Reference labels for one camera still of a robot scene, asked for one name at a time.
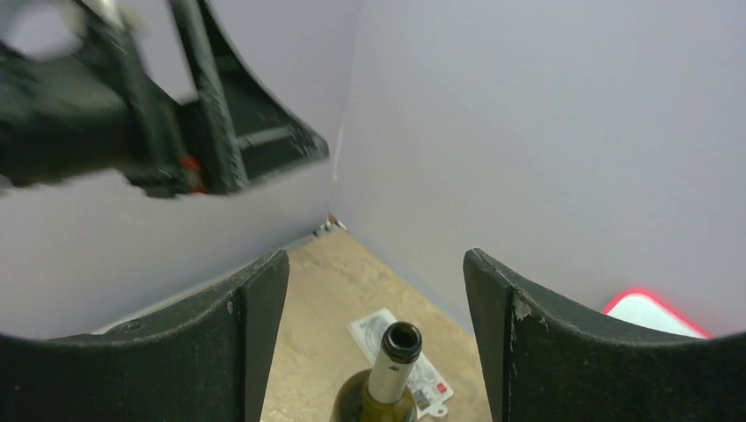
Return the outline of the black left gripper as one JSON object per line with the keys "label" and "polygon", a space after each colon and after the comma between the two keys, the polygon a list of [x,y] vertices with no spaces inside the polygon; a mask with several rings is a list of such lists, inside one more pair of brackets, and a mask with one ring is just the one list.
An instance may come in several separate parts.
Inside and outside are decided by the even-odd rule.
{"label": "black left gripper", "polygon": [[2,176],[26,188],[115,169],[153,198],[192,192],[177,103],[147,74],[125,10],[58,6],[80,47],[42,60],[1,46]]}

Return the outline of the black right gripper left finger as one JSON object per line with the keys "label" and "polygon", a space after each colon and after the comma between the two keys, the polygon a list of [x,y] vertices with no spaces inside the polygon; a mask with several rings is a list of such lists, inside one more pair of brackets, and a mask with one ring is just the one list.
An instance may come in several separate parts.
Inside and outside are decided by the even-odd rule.
{"label": "black right gripper left finger", "polygon": [[2,420],[259,420],[289,270],[273,251],[102,334],[2,336]]}

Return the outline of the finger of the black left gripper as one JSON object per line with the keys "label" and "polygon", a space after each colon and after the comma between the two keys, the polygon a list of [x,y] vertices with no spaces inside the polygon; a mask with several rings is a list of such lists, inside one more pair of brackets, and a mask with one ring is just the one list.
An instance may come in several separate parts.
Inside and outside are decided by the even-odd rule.
{"label": "finger of the black left gripper", "polygon": [[328,159],[327,141],[253,74],[209,1],[169,6],[196,90],[177,116],[199,191],[231,195]]}

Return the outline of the pink framed whiteboard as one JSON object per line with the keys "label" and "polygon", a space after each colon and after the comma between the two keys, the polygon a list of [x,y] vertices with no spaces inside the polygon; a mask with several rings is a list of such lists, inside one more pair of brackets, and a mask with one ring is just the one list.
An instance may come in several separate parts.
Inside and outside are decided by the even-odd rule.
{"label": "pink framed whiteboard", "polygon": [[609,317],[652,330],[691,338],[711,338],[712,335],[684,316],[653,292],[635,288],[616,295],[602,311]]}

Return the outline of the white ruler set package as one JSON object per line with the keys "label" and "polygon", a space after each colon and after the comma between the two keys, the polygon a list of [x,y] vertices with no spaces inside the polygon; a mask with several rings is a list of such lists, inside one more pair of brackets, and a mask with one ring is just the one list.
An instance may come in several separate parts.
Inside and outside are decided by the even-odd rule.
{"label": "white ruler set package", "polygon": [[[347,324],[350,335],[370,364],[375,362],[385,329],[396,321],[389,309],[382,308]],[[448,414],[445,402],[454,391],[424,353],[415,362],[407,386],[413,393],[418,421],[426,416],[443,418]]]}

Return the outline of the olive bottle silver cap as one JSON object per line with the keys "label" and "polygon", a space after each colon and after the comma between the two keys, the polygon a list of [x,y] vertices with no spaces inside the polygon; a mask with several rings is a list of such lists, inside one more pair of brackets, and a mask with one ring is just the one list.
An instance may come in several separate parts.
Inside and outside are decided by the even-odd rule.
{"label": "olive bottle silver cap", "polygon": [[421,350],[421,332],[413,324],[397,321],[389,325],[372,367],[341,385],[330,420],[414,422],[417,405],[407,382]]}

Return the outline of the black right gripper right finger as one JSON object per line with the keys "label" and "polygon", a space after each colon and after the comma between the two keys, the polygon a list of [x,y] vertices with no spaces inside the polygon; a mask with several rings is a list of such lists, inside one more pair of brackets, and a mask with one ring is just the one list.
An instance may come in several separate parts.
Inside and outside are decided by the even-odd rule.
{"label": "black right gripper right finger", "polygon": [[464,283],[495,421],[742,421],[745,337],[696,339],[594,311],[480,249]]}

